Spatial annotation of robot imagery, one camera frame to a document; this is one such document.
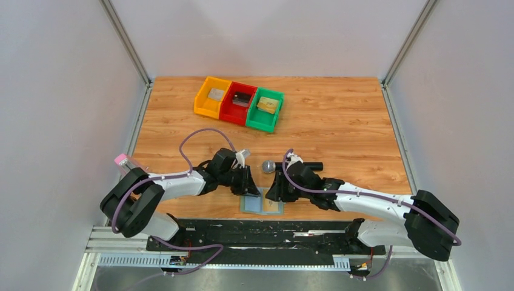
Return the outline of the teal card holder wallet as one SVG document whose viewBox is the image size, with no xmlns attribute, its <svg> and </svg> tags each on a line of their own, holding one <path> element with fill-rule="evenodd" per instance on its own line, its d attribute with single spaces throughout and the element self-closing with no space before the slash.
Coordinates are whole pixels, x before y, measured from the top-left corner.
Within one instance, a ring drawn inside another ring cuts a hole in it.
<svg viewBox="0 0 514 291">
<path fill-rule="evenodd" d="M 265 213 L 262 211 L 262 203 L 266 199 L 265 194 L 269 190 L 269 187 L 258 187 L 261 191 L 260 197 L 249 197 L 242 196 L 240 199 L 240 211 L 242 213 L 250 213 L 257 215 L 283 215 L 284 214 L 284 203 L 281 204 L 281 211 L 279 213 Z"/>
</svg>

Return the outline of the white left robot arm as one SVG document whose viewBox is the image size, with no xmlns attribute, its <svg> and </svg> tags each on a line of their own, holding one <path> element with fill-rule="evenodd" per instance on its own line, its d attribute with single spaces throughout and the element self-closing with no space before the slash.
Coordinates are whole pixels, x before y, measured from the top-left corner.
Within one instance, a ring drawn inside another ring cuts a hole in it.
<svg viewBox="0 0 514 291">
<path fill-rule="evenodd" d="M 115 163 L 123 177 L 99 208 L 126 238 L 143 233 L 169 241 L 180 226 L 172 215 L 156 211 L 162 201 L 205 195 L 219 186 L 228 187 L 234 195 L 260 196 L 250 166 L 245 163 L 248 156 L 248 149 L 234 152 L 221 148 L 211 160 L 193 167 L 191 172 L 162 175 L 146 172 L 132 157 L 122 153 Z"/>
</svg>

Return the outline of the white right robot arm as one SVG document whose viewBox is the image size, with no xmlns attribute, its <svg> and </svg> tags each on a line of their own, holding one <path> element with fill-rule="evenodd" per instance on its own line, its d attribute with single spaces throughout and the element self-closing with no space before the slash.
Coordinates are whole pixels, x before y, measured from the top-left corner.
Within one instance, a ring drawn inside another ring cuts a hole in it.
<svg viewBox="0 0 514 291">
<path fill-rule="evenodd" d="M 321 162 L 265 161 L 264 173 L 274 173 L 265 197 L 278 202 L 309 200 L 322 210 L 356 212 L 377 221 L 354 219 L 345 229 L 347 240 L 366 247 L 413 247 L 436 261 L 448 261 L 456 236 L 458 217 L 434 194 L 418 190 L 415 195 L 394 195 L 364 189 L 336 178 L 321 178 Z"/>
</svg>

